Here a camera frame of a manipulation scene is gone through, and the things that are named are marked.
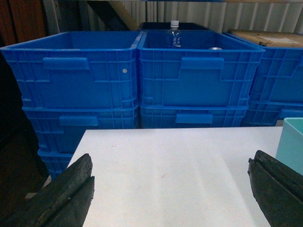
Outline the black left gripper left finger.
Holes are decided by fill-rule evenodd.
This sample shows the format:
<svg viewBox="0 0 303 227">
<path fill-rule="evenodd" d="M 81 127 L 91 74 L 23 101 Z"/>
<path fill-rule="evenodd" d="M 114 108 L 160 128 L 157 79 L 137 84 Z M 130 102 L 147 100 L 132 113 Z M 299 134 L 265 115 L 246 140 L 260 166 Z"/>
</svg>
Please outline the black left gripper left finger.
<svg viewBox="0 0 303 227">
<path fill-rule="evenodd" d="M 94 196 L 92 160 L 82 155 L 27 204 L 0 222 L 2 227 L 81 227 Z"/>
</svg>

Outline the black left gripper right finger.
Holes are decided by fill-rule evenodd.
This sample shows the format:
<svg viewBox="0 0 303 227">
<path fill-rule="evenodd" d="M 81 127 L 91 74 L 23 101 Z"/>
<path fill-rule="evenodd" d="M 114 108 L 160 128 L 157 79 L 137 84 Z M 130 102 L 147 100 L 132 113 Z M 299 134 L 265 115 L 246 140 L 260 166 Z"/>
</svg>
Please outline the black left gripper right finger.
<svg viewBox="0 0 303 227">
<path fill-rule="evenodd" d="M 272 227 L 303 225 L 303 176 L 258 150 L 248 175 L 255 200 Z"/>
</svg>

